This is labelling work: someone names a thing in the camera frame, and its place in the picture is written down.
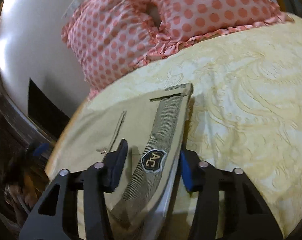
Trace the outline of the beige khaki pants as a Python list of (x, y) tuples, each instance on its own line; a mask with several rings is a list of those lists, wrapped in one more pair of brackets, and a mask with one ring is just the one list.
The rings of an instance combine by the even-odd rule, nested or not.
[(120, 182), (105, 195), (116, 239), (156, 239), (165, 223), (193, 86), (148, 93), (106, 89), (71, 119), (59, 138), (46, 173), (84, 170), (105, 161), (120, 141), (128, 153)]

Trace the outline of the yellow patterned bedspread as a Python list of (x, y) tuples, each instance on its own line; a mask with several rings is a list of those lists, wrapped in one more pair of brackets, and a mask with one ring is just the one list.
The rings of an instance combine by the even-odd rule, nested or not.
[(302, 18), (152, 62), (110, 85), (90, 108), (183, 83), (193, 85), (187, 147), (219, 169), (242, 168), (288, 236), (302, 219)]

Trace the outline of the pink polka dot pillow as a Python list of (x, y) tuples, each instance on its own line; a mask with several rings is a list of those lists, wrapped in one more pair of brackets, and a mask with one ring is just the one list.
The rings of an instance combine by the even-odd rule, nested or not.
[(94, 98), (151, 61), (176, 53), (146, 13), (150, 0), (84, 0), (62, 28), (62, 41), (80, 63)]
[(151, 56), (169, 56), (215, 35), (291, 22), (271, 0), (142, 0), (155, 5), (161, 23), (150, 27)]

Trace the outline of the white wall outlet plate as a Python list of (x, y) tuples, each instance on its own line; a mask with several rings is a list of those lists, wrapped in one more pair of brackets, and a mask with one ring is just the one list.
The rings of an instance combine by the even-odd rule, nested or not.
[(72, 2), (68, 5), (67, 9), (63, 13), (62, 19), (72, 17), (75, 11), (79, 8), (80, 4), (81, 3), (79, 0), (72, 0)]

